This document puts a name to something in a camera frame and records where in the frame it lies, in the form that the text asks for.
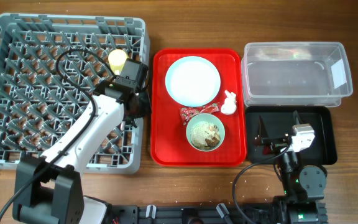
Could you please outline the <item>yellow plastic cup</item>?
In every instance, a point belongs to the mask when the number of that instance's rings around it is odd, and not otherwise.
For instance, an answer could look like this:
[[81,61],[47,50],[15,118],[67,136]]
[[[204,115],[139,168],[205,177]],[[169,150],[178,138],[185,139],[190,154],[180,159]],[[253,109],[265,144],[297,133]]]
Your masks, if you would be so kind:
[[121,74],[124,64],[128,58],[128,54],[124,50],[115,49],[110,52],[108,55],[108,62],[115,75]]

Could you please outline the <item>white napkin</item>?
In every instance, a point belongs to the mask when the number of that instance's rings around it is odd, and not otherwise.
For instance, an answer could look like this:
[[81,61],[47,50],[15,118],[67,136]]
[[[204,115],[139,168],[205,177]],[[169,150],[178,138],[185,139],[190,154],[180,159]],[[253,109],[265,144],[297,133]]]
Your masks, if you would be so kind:
[[234,92],[229,92],[228,90],[225,90],[224,93],[226,95],[226,99],[221,106],[221,113],[225,115],[234,114],[237,110],[236,94]]

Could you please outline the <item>green bowl with food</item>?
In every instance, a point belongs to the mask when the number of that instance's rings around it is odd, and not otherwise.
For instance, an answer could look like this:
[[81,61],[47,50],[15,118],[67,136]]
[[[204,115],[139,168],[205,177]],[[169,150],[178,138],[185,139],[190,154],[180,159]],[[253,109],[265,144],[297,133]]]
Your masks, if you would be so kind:
[[211,152],[217,149],[223,143],[225,135],[222,121],[212,114],[198,114],[186,125],[188,142],[201,152]]

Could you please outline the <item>light blue plate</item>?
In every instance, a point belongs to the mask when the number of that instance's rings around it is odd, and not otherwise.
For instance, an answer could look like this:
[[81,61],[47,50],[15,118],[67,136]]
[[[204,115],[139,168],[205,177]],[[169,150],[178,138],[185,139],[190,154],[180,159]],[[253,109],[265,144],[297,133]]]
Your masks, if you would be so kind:
[[217,68],[207,59],[187,56],[176,60],[167,70],[165,88],[171,98],[187,107],[211,102],[221,86]]

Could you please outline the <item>red snack wrapper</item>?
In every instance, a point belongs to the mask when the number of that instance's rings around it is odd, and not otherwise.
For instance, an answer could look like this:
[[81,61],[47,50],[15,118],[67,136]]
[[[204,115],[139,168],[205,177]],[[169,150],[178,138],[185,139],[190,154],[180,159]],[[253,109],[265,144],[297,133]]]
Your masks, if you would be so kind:
[[219,112],[220,103],[211,103],[199,107],[184,107],[180,109],[180,118],[183,125],[186,125],[194,116],[199,114],[212,114]]

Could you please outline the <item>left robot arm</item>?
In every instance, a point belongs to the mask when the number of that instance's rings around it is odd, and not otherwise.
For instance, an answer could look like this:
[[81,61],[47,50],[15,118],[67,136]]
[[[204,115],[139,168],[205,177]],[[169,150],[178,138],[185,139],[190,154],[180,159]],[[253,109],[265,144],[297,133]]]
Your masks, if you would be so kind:
[[40,157],[25,156],[16,169],[12,216],[23,223],[112,223],[111,205],[85,197],[81,176],[107,135],[122,122],[135,125],[151,112],[143,85],[147,65],[127,59],[113,81],[94,89],[87,109]]

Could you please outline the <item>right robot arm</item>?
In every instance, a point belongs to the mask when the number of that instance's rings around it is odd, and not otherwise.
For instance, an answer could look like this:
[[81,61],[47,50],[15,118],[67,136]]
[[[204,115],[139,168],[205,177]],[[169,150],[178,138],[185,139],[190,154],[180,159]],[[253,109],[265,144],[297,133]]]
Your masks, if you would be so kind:
[[271,138],[264,121],[259,118],[259,130],[254,145],[262,146],[264,154],[273,155],[263,163],[273,162],[282,183],[284,195],[273,199],[273,221],[277,223],[322,223],[318,202],[324,198],[327,171],[323,166],[305,165],[300,152],[309,148],[315,138],[314,129],[304,123],[297,112],[290,134]]

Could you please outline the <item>grey dishwasher rack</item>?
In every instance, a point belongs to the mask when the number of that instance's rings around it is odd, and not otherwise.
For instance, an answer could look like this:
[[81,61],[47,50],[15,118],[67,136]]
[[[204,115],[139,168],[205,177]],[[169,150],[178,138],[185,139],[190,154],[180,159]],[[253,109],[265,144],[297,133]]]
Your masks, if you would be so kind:
[[149,62],[150,39],[136,17],[0,15],[0,170],[55,144],[110,79],[101,60],[115,50]]

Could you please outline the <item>black plastic tray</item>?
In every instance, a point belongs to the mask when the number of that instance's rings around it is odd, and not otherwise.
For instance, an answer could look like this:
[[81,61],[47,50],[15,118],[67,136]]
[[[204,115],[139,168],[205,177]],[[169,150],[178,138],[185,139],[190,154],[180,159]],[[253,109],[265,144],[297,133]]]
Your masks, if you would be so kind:
[[298,113],[300,122],[309,123],[315,138],[311,146],[300,152],[305,165],[333,165],[337,161],[333,124],[330,111],[324,106],[250,106],[245,111],[247,132],[247,160],[252,163],[270,156],[264,154],[262,146],[255,146],[259,133],[259,119],[264,121],[270,138],[284,137],[292,133],[296,125],[293,113]]

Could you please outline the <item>clear plastic bin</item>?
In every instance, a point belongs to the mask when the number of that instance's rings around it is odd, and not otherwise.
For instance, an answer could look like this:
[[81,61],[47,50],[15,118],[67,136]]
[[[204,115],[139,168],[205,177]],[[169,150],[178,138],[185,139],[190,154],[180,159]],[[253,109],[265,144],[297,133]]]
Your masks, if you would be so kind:
[[340,42],[250,42],[241,67],[246,106],[337,107],[353,94]]

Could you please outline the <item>red plastic tray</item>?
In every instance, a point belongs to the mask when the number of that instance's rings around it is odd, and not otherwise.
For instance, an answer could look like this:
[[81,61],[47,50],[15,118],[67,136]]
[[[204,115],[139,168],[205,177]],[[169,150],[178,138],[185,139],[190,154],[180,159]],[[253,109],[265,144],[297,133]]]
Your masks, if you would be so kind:
[[[223,143],[211,152],[195,149],[186,138],[180,117],[182,105],[175,102],[165,87],[168,68],[178,59],[199,56],[209,60],[221,76],[215,102],[222,103],[226,90],[236,94],[237,109],[232,115],[217,112],[223,123]],[[241,58],[232,49],[163,49],[153,62],[152,114],[150,133],[152,159],[161,166],[238,166],[247,155],[246,121],[242,88]]]

